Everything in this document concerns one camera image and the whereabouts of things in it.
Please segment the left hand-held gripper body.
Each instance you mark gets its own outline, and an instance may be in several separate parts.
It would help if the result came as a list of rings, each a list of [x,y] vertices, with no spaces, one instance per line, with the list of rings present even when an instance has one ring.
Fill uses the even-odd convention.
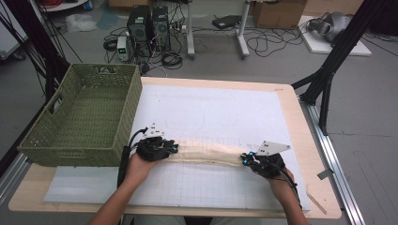
[[[144,132],[144,138],[137,143],[136,153],[146,161],[158,161],[171,155],[169,147],[165,147],[166,141],[162,138],[164,132],[152,124]]]

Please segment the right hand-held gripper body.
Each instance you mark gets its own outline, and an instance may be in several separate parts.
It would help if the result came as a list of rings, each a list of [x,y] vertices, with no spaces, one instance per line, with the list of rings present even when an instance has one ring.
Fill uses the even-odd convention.
[[[281,152],[289,149],[288,144],[263,141],[256,152],[250,153],[251,167],[265,178],[275,178],[280,174],[285,174]]]

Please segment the cream printed cloth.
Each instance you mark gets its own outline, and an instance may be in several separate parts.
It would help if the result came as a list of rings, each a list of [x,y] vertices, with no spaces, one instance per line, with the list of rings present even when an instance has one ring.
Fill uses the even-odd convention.
[[[203,163],[240,166],[244,148],[218,142],[177,140],[178,152],[166,159],[175,163]]]

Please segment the green woven basket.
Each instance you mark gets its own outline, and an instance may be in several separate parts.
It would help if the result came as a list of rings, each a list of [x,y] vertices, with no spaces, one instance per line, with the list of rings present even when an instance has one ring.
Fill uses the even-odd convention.
[[[116,166],[142,93],[135,65],[72,64],[18,150],[42,166]]]

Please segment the person's right hand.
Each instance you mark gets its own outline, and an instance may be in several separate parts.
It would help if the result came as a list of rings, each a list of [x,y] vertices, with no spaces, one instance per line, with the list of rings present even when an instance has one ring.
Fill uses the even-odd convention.
[[[280,203],[289,203],[296,200],[295,192],[283,174],[279,174],[274,178],[268,178],[268,182],[274,197]]]

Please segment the person's left hand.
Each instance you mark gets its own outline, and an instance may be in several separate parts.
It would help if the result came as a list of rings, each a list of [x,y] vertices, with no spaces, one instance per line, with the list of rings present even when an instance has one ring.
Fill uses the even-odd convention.
[[[123,181],[128,187],[140,186],[149,176],[150,171],[158,165],[158,161],[146,161],[139,155],[133,154],[130,157],[127,173]]]

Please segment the white grid mat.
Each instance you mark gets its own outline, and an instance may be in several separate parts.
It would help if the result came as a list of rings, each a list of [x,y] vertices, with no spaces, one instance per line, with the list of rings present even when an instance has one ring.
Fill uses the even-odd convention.
[[[281,143],[287,168],[294,174],[303,210],[311,208],[279,97],[270,91],[144,86],[130,133],[155,126],[167,140],[234,150],[234,159],[262,143]],[[104,203],[115,191],[117,170],[59,167],[44,200],[47,203]],[[134,206],[176,206],[278,211],[268,182],[237,164],[177,163],[167,158],[152,169],[134,192]]]

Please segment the grey tape piece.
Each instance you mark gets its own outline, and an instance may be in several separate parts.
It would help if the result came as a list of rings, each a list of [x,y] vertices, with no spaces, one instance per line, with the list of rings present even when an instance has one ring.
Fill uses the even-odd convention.
[[[320,172],[320,173],[317,175],[317,177],[318,177],[320,180],[323,180],[323,179],[325,179],[325,178],[327,178],[327,177],[332,176],[333,174],[334,174],[334,171],[333,171],[333,170],[331,170],[331,169],[326,169],[326,170],[324,170],[323,172]]]

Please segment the beige wooden strip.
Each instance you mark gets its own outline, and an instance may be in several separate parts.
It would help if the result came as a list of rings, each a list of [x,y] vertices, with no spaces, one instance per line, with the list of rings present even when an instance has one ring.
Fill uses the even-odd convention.
[[[320,202],[310,193],[307,193],[309,200],[324,214],[326,215],[327,210],[320,204]]]

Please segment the small white power supply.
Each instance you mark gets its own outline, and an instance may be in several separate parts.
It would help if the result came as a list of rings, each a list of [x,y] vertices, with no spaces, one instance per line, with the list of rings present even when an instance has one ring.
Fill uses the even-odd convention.
[[[119,37],[117,39],[116,50],[121,62],[127,62],[129,60],[129,49],[126,37]]]

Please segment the white desk leg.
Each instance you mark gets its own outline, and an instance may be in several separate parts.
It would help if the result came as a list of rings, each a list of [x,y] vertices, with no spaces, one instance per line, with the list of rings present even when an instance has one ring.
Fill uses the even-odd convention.
[[[250,9],[250,1],[244,0],[242,14],[241,14],[240,27],[237,30],[237,41],[238,41],[239,47],[241,49],[242,58],[246,58],[250,55],[249,49],[248,49],[248,46],[247,46],[247,43],[246,43],[246,40],[244,37],[244,31],[245,31],[246,21],[247,21],[248,14],[249,14],[249,9]]]
[[[192,33],[192,16],[191,16],[191,3],[192,0],[187,0],[187,53],[188,57],[193,60],[195,56],[193,33]]]

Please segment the slim black computer tower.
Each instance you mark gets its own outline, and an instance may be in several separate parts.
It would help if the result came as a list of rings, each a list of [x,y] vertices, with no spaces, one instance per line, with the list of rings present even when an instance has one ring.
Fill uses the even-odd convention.
[[[152,11],[152,22],[154,27],[154,34],[156,44],[163,51],[168,52],[171,50],[169,20],[168,20],[168,7],[157,6]]]

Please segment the large black computer tower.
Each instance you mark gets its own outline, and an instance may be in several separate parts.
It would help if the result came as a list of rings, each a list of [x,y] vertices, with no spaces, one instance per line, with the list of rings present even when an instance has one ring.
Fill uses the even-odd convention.
[[[149,40],[152,39],[150,25],[150,7],[147,5],[133,6],[130,11],[127,27],[136,56],[150,56]]]

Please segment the white floor board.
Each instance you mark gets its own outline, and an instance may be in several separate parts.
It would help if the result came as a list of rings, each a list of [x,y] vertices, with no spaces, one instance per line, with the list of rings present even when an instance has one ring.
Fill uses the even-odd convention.
[[[299,31],[301,32],[304,42],[311,53],[329,54],[332,50],[331,44],[316,32],[310,32],[307,30],[308,21],[312,18],[312,16],[302,16],[298,22]],[[359,41],[349,55],[371,56],[372,53],[361,41]]]

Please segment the black metal stand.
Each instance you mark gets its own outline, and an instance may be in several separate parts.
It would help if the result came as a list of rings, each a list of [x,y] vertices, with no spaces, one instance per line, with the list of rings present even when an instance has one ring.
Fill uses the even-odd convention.
[[[318,125],[322,133],[326,136],[328,136],[329,97],[334,75],[388,1],[363,0],[352,21],[322,66],[312,75],[292,84],[294,89],[298,89],[306,84],[309,85],[307,90],[299,96],[299,99],[307,105],[313,106],[317,98],[322,96]]]

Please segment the black flat box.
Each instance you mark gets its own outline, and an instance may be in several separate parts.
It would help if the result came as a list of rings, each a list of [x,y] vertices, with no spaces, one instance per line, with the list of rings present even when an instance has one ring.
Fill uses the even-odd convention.
[[[224,17],[217,18],[212,21],[212,24],[219,29],[226,29],[230,27],[234,27],[237,24],[240,24],[241,17],[238,15],[228,15]]]

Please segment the clear plastic bag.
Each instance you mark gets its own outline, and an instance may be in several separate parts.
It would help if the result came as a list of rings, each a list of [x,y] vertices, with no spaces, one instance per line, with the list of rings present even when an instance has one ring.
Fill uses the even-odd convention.
[[[90,15],[73,14],[66,17],[68,31],[70,33],[89,32],[97,28]]]

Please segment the brown cardboard box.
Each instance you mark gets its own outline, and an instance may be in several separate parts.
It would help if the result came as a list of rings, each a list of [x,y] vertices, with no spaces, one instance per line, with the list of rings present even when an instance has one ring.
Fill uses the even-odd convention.
[[[253,21],[257,28],[295,29],[308,0],[256,2]]]

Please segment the grey headset device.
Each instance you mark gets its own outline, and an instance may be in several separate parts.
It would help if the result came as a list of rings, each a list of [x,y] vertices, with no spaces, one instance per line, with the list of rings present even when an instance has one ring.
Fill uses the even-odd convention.
[[[308,23],[307,29],[310,32],[315,31],[326,41],[333,43],[342,35],[351,20],[352,18],[350,16],[339,11],[332,13],[326,12],[319,18],[311,19]]]

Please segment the white cabinet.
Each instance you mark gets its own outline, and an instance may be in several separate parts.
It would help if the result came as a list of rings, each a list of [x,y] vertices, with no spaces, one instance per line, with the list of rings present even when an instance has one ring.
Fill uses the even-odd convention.
[[[27,35],[8,9],[7,5],[5,3],[0,4],[0,60],[6,60],[20,47],[20,43],[6,29],[1,20],[10,24],[23,40],[27,40]]]

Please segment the aluminium rail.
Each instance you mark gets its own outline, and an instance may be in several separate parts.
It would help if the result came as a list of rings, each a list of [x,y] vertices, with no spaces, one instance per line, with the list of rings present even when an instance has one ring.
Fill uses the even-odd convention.
[[[331,169],[334,171],[334,174],[327,178],[330,180],[333,191],[337,195],[340,211],[344,214],[350,225],[366,225],[332,141],[329,135],[325,135],[318,125],[320,115],[317,108],[303,101],[299,105],[304,113],[310,131],[313,133],[314,141],[324,163],[325,170]]]
[[[19,153],[12,160],[5,173],[0,177],[0,206],[28,168],[28,158],[24,154]]]

